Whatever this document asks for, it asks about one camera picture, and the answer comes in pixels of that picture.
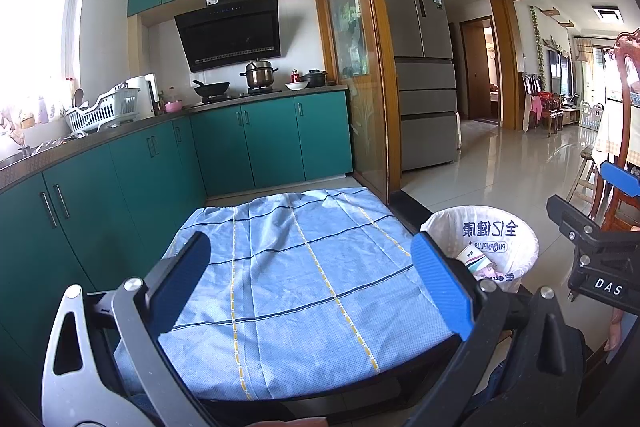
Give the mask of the person's right hand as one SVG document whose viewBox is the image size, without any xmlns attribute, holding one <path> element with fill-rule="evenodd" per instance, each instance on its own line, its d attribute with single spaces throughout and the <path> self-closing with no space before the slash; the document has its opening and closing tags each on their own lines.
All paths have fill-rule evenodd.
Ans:
<svg viewBox="0 0 640 427">
<path fill-rule="evenodd" d="M 610 326 L 608 326 L 608 340 L 604 345 L 606 352 L 611 352 L 620 347 L 622 341 L 622 318 L 624 311 L 614 309 L 611 317 Z"/>
</svg>

